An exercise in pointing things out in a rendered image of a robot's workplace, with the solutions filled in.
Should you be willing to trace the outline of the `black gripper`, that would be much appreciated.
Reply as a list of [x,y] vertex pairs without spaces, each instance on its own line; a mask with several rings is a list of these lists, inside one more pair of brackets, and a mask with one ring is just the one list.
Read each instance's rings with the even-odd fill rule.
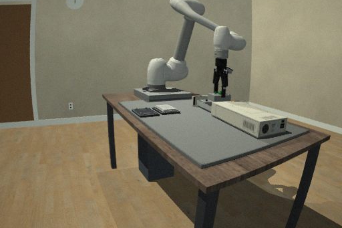
[[[226,87],[228,86],[228,70],[225,70],[225,67],[227,66],[227,59],[215,59],[215,66],[216,69],[214,69],[214,77],[213,77],[213,84],[214,84],[214,92],[218,93],[218,82],[221,77],[222,82],[222,92],[221,92],[221,98],[225,98],[226,95]],[[224,81],[223,81],[223,74],[224,74]]]

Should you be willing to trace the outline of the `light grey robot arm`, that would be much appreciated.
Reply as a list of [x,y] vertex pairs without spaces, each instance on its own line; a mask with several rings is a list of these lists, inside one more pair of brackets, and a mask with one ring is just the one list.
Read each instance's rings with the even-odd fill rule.
[[195,22],[214,31],[215,58],[228,59],[228,49],[239,51],[244,49],[246,45],[242,36],[229,31],[228,27],[219,26],[204,18],[202,15],[205,12],[205,7],[201,2],[196,0],[170,0],[170,5],[175,11],[183,15],[184,20],[174,57],[170,58],[167,64],[160,58],[150,61],[147,76],[148,85],[142,88],[148,92],[169,92],[170,90],[166,89],[165,85],[167,81],[183,80],[188,75],[188,67],[184,58]]

